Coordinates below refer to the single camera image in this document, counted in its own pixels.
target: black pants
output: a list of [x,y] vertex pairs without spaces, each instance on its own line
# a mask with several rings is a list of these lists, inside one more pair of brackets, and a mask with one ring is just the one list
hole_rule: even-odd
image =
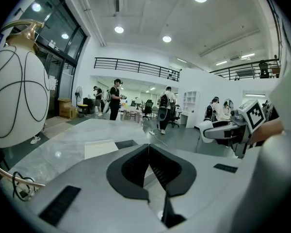
[[160,129],[165,130],[170,120],[170,109],[167,109],[167,115],[164,121],[160,121]]
[[118,104],[110,104],[110,120],[115,121],[118,113],[119,105]]

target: white sneaker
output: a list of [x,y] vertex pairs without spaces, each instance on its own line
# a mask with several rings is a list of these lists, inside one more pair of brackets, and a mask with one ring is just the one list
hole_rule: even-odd
[[32,140],[31,140],[31,142],[30,142],[30,144],[36,144],[38,141],[40,141],[41,140],[41,138],[39,137],[39,136],[35,136]]

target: sleeve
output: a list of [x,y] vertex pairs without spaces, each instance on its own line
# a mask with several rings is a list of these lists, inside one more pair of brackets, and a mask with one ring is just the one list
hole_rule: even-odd
[[114,87],[112,87],[112,88],[110,89],[110,94],[111,94],[111,95],[116,95],[116,89],[115,89]]

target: man in black shirt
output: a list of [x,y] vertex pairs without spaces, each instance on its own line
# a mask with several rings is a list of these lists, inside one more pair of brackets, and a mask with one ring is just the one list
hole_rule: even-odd
[[115,121],[117,117],[118,110],[120,108],[120,101],[122,97],[120,97],[120,91],[119,91],[119,86],[121,85],[121,80],[116,79],[114,81],[114,86],[111,87],[110,89],[110,94],[111,94],[111,101],[110,101],[110,120]]
[[98,115],[97,116],[100,117],[100,116],[102,116],[101,107],[100,107],[102,90],[97,86],[94,86],[94,90],[97,91],[96,99],[95,99],[95,106],[97,106],[97,108],[98,108]]

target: person in white shirt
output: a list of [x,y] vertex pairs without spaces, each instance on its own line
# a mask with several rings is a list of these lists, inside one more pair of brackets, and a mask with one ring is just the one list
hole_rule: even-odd
[[164,121],[160,121],[160,130],[161,130],[161,134],[166,134],[165,129],[167,127],[167,124],[170,120],[170,109],[171,109],[171,103],[176,104],[176,96],[174,95],[174,93],[171,92],[171,87],[167,87],[166,91],[163,92],[160,96],[160,98],[162,98],[162,96],[166,94],[166,96],[168,97],[168,103],[167,103],[167,115]]

